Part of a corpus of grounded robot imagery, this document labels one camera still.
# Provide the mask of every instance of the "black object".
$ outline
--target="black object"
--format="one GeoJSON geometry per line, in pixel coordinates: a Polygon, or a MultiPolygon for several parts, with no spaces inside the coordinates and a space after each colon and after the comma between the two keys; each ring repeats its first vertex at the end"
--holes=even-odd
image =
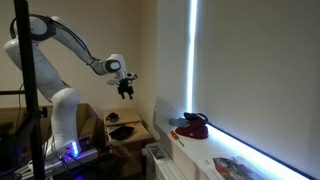
{"type": "MultiPolygon", "coordinates": [[[[39,19],[41,19],[43,22],[45,22],[46,24],[52,24],[53,20],[50,17],[46,17],[46,16],[41,16],[41,15],[37,15],[37,14],[29,14],[30,17],[37,17],[39,19]]],[[[16,21],[16,19],[13,19],[10,25],[10,34],[12,39],[16,38],[17,35],[14,32],[14,22],[16,21]]],[[[36,40],[36,41],[44,41],[49,39],[49,37],[52,37],[53,35],[56,34],[56,29],[53,27],[49,27],[47,26],[47,31],[44,34],[41,35],[37,35],[37,34],[31,34],[30,37],[32,40],[36,40]]]]}
{"type": "Polygon", "coordinates": [[[134,93],[132,86],[129,86],[129,81],[124,79],[120,82],[118,87],[118,93],[121,95],[122,99],[124,99],[124,93],[127,93],[132,99],[132,94],[134,93]]]}
{"type": "Polygon", "coordinates": [[[121,141],[127,137],[129,137],[133,133],[134,127],[130,126],[121,126],[118,129],[109,133],[112,139],[121,141]]]}
{"type": "Polygon", "coordinates": [[[206,122],[208,122],[207,116],[202,114],[202,113],[188,113],[188,112],[185,112],[183,114],[184,114],[184,117],[187,120],[199,120],[199,119],[202,119],[202,120],[205,120],[206,122]]]}
{"type": "Polygon", "coordinates": [[[0,91],[0,95],[25,94],[24,90],[0,91]]]}
{"type": "Polygon", "coordinates": [[[119,115],[114,112],[110,113],[106,118],[106,121],[110,121],[110,122],[117,122],[118,120],[119,120],[119,115]]]}
{"type": "Polygon", "coordinates": [[[47,107],[42,107],[41,115],[43,118],[48,117],[48,108],[47,107]]]}
{"type": "MultiPolygon", "coordinates": [[[[76,160],[80,166],[70,169],[70,173],[73,179],[81,180],[116,180],[121,173],[122,167],[125,165],[126,160],[117,156],[116,154],[107,154],[101,156],[103,153],[98,155],[98,158],[82,163],[76,160]]],[[[53,177],[54,180],[70,179],[70,176],[64,172],[53,177]]]]}
{"type": "MultiPolygon", "coordinates": [[[[14,0],[14,7],[19,36],[27,117],[15,135],[1,142],[0,162],[4,164],[8,163],[6,161],[7,157],[12,157],[13,164],[18,164],[17,157],[22,153],[23,145],[26,143],[27,138],[30,137],[34,179],[43,180],[45,179],[45,172],[39,122],[41,113],[38,105],[28,2],[26,0],[14,0]]],[[[23,92],[5,92],[3,95],[13,93],[22,94],[23,92]]]]}
{"type": "Polygon", "coordinates": [[[9,136],[9,131],[13,127],[12,122],[7,122],[4,124],[0,124],[0,142],[5,139],[5,137],[9,136]]]}

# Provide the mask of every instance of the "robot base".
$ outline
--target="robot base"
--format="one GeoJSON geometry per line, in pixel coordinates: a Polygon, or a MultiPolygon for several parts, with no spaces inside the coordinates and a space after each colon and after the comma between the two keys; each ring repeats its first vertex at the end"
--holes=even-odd
{"type": "MultiPolygon", "coordinates": [[[[81,152],[79,156],[76,158],[76,160],[72,158],[65,158],[65,161],[67,163],[67,166],[69,169],[76,168],[78,166],[81,166],[84,163],[90,162],[92,160],[97,159],[98,157],[98,152],[96,149],[90,149],[85,152],[81,152]]],[[[46,180],[53,179],[53,176],[61,174],[65,172],[66,169],[63,166],[63,163],[61,161],[52,164],[52,165],[47,165],[45,166],[45,174],[46,174],[46,180]]],[[[15,172],[16,174],[16,179],[21,179],[21,180],[32,180],[33,178],[33,171],[30,171],[30,168],[28,165],[24,166],[23,168],[17,170],[15,172]]]]}

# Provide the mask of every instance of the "window sill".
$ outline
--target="window sill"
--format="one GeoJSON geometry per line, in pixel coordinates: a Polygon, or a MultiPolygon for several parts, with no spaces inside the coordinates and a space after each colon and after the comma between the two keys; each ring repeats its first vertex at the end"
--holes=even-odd
{"type": "Polygon", "coordinates": [[[262,157],[262,162],[264,162],[263,166],[270,164],[272,168],[268,170],[262,168],[263,166],[260,166],[261,157],[256,156],[255,152],[249,153],[249,156],[244,155],[243,151],[238,150],[242,148],[241,145],[238,146],[238,144],[235,144],[233,147],[229,146],[231,140],[221,140],[220,132],[217,132],[215,128],[209,125],[207,125],[209,129],[209,137],[207,139],[197,140],[178,135],[180,141],[184,144],[184,146],[182,146],[180,142],[175,140],[170,134],[170,131],[174,131],[176,127],[169,125],[167,121],[160,121],[156,124],[163,134],[160,142],[165,146],[166,151],[169,151],[168,154],[187,179],[224,179],[216,170],[213,158],[235,158],[236,161],[239,160],[239,165],[244,164],[246,167],[249,167],[250,170],[256,172],[256,175],[262,177],[262,179],[306,179],[279,163],[271,165],[269,162],[270,159],[266,158],[266,156],[262,157]],[[194,174],[194,172],[198,172],[199,175],[197,177],[190,175],[194,174]]]}

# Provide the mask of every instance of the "white radiator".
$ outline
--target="white radiator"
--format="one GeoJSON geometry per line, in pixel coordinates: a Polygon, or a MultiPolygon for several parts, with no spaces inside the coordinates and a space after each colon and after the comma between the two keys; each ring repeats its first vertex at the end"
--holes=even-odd
{"type": "Polygon", "coordinates": [[[142,153],[146,156],[146,180],[185,180],[160,143],[147,144],[142,153]]]}

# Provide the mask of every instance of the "white robotic arm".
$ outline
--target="white robotic arm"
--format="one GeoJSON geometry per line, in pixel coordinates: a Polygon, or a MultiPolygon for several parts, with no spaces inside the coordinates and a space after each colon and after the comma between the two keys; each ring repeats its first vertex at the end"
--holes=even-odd
{"type": "MultiPolygon", "coordinates": [[[[30,15],[30,28],[37,88],[53,104],[52,136],[45,144],[46,163],[50,164],[61,154],[76,157],[81,152],[76,129],[76,111],[80,94],[61,80],[56,69],[40,51],[40,42],[53,38],[73,51],[96,74],[115,73],[116,78],[109,80],[107,84],[117,85],[123,99],[124,93],[132,99],[133,89],[130,84],[137,76],[126,72],[125,62],[120,54],[112,54],[106,60],[92,57],[85,38],[59,17],[30,15]]],[[[19,41],[14,21],[10,31],[13,39],[8,41],[4,48],[15,65],[21,69],[19,41]]]]}

